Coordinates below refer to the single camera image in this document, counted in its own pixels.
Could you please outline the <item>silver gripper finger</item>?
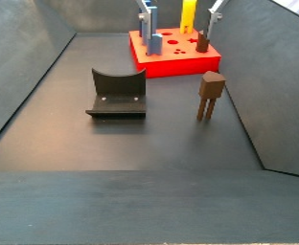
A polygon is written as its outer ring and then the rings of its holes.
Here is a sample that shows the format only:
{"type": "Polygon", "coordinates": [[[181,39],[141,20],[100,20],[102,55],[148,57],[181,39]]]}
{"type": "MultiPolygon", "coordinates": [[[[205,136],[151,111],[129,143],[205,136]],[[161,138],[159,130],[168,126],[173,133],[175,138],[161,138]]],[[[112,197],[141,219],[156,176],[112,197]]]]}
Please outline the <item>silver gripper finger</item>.
{"type": "Polygon", "coordinates": [[[151,11],[149,11],[151,0],[134,0],[134,1],[139,7],[139,15],[137,15],[139,20],[147,23],[151,15],[151,11]]]}
{"type": "Polygon", "coordinates": [[[221,9],[223,9],[227,2],[228,2],[228,0],[216,0],[215,4],[208,9],[209,21],[208,21],[207,34],[205,34],[207,39],[211,38],[213,24],[223,18],[221,9]]]}

